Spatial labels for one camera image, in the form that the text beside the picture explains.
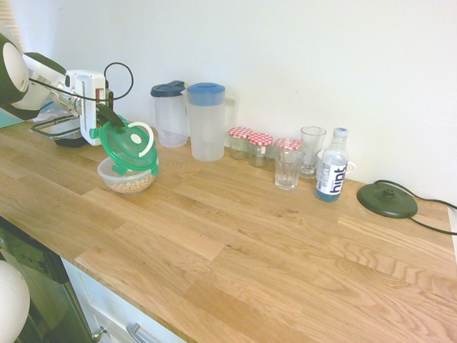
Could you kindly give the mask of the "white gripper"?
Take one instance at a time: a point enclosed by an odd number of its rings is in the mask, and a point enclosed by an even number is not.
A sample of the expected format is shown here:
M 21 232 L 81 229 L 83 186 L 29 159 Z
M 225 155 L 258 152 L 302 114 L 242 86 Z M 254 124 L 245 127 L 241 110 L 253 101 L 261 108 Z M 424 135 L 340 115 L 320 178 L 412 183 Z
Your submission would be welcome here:
M 69 93 L 67 107 L 69 112 L 79 116 L 80 132 L 92 146 L 101 144 L 99 138 L 91 138 L 90 131 L 97 125 L 110 122 L 117 127 L 125 123 L 107 105 L 100 104 L 106 98 L 106 79 L 103 74 L 87 70 L 66 72 L 65 91 Z

